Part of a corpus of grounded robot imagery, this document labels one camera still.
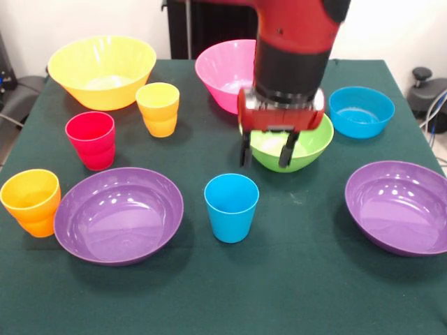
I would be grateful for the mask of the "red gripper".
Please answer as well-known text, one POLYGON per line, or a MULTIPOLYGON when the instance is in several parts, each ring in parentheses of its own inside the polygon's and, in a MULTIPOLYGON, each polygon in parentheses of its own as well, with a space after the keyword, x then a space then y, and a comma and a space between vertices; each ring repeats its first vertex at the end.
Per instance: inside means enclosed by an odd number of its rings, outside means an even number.
POLYGON ((253 88, 240 89, 237 95, 238 122, 242 127, 240 166, 251 165, 251 131, 288 131, 279 156, 279 167, 291 163, 295 143, 301 131, 316 129, 325 113, 325 96, 318 89, 314 97, 298 105, 273 105, 258 99, 253 88))

